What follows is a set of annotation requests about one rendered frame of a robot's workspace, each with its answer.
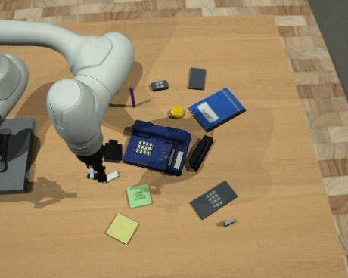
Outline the green sticky note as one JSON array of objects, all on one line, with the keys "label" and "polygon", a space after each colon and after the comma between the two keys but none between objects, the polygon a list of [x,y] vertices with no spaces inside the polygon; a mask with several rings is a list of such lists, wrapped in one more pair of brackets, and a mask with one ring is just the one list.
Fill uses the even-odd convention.
[{"label": "green sticky note", "polygon": [[131,209],[152,205],[148,185],[127,188]]}]

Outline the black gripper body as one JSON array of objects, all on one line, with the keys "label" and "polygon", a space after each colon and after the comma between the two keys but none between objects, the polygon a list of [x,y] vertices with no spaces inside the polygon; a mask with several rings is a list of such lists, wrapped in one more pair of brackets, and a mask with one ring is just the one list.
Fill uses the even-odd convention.
[{"label": "black gripper body", "polygon": [[91,156],[77,156],[77,158],[81,161],[84,162],[87,166],[87,169],[89,169],[89,166],[92,165],[92,168],[94,169],[97,166],[97,162],[103,155],[104,153],[104,145],[102,144],[101,149],[96,152],[95,154]]}]

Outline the blue telephone handset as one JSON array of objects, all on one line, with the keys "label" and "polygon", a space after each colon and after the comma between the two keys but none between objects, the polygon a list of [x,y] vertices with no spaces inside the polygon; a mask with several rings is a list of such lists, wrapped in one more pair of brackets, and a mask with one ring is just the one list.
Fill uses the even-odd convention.
[{"label": "blue telephone handset", "polygon": [[179,144],[183,144],[187,137],[187,131],[185,130],[171,128],[169,126],[163,127],[159,125],[153,125],[153,123],[144,122],[141,120],[136,120],[132,129],[134,132],[136,132],[136,134],[163,137],[168,141],[176,142]]}]

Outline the blue notebook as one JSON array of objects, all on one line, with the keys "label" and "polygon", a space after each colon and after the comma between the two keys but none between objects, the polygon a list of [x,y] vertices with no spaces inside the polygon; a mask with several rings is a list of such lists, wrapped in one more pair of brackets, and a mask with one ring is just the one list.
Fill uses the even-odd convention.
[{"label": "blue notebook", "polygon": [[227,88],[190,106],[189,110],[207,133],[246,111]]}]

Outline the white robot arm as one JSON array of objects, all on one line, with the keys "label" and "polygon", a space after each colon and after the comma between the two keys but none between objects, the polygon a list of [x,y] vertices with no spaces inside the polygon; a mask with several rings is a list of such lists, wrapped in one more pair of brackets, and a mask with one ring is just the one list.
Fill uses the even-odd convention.
[{"label": "white robot arm", "polygon": [[[0,46],[46,47],[65,57],[74,78],[50,87],[46,101],[49,118],[75,155],[99,151],[104,115],[133,65],[135,51],[130,40],[118,32],[81,36],[48,23],[0,20]],[[0,127],[25,92],[28,80],[29,71],[20,58],[0,53]]]}]

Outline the yellow sticky note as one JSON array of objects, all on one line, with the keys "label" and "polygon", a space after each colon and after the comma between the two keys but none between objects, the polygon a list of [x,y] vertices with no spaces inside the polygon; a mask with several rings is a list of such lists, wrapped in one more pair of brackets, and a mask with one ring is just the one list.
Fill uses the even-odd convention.
[{"label": "yellow sticky note", "polygon": [[127,245],[138,225],[139,223],[118,213],[106,234]]}]

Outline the yellow cylinder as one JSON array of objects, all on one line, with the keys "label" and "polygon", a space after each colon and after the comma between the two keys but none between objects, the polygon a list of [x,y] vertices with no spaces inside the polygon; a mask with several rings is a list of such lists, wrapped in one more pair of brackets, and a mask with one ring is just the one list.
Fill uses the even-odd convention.
[{"label": "yellow cylinder", "polygon": [[183,117],[183,109],[181,107],[173,107],[171,109],[171,117],[173,119],[181,119]]}]

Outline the grey keypad panel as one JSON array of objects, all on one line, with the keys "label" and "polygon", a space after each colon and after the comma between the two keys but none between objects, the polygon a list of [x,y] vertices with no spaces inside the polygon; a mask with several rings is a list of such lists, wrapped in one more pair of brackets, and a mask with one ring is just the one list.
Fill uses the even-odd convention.
[{"label": "grey keypad panel", "polygon": [[223,181],[202,196],[196,198],[191,204],[203,220],[237,197],[228,183]]}]

